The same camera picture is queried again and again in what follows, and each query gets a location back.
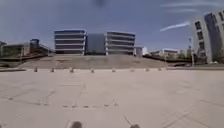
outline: blue sky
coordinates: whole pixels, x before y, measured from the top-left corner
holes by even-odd
[[[189,20],[222,8],[223,0],[1,0],[0,40],[38,38],[53,47],[53,31],[85,29],[89,33],[131,32],[150,50],[186,49]]]

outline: building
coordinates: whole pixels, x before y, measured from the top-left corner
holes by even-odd
[[[180,51],[179,49],[163,48],[162,50],[151,52],[151,55],[175,59],[178,58]]]
[[[104,34],[88,34],[85,55],[106,55]]]
[[[224,10],[208,13],[192,20],[194,53],[211,63],[221,61],[224,54]]]
[[[121,32],[105,33],[107,55],[134,55],[135,35]]]
[[[84,30],[55,31],[56,54],[85,54],[86,32]]]
[[[130,33],[63,30],[55,31],[54,36],[56,54],[134,55],[135,35]]]
[[[35,55],[49,55],[54,53],[54,50],[39,43],[38,39],[32,39],[30,42],[18,44],[4,44],[1,46],[2,57],[21,57]]]

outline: paved ground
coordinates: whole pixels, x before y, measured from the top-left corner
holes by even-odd
[[[223,128],[223,71],[0,73],[3,128]]]

